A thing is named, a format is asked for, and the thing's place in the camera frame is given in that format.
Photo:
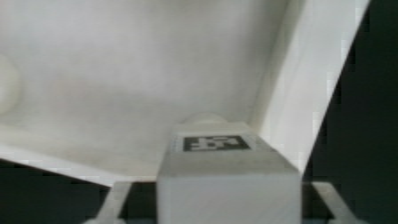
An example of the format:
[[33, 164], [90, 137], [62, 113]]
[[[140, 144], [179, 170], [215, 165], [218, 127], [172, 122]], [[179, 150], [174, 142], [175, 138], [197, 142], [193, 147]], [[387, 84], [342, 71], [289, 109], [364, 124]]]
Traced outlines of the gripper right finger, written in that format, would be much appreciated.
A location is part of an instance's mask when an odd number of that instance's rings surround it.
[[362, 224], [328, 182], [302, 184], [302, 224]]

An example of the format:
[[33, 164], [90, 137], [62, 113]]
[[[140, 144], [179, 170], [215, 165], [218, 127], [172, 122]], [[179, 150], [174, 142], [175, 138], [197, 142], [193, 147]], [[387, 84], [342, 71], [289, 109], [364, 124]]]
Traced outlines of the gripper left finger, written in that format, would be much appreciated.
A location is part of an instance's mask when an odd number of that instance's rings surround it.
[[117, 182], [87, 224], [156, 224], [156, 185]]

